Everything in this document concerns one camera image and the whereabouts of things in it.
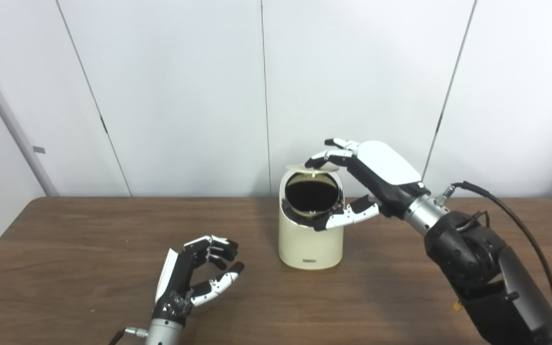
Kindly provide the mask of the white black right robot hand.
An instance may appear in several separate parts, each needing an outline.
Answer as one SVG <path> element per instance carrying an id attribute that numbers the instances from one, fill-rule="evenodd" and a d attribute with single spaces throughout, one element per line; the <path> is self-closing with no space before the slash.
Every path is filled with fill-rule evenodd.
<path id="1" fill-rule="evenodd" d="M 333 138 L 324 143 L 335 148 L 311 156 L 305 162 L 305 168 L 319 170 L 327 163 L 344 167 L 369 194 L 346 207 L 329 210 L 327 215 L 314 218 L 315 231 L 359 223 L 379 214 L 403 220 L 412 213 L 414 201 L 430 193 L 422 183 L 420 173 L 383 142 L 368 140 L 357 143 Z"/>

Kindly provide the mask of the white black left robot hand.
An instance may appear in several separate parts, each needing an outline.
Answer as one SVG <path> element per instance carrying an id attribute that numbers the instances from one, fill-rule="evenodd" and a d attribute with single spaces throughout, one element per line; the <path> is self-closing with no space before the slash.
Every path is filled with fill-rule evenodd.
<path id="1" fill-rule="evenodd" d="M 193 308 L 219 297 L 239 277 L 245 265 L 235 260 L 238 249 L 237 242 L 215 235 L 187 242 L 180 253 L 170 249 L 157 285 L 151 318 L 185 327 Z M 192 285 L 195 269 L 205 264 L 215 265 L 221 273 Z"/>

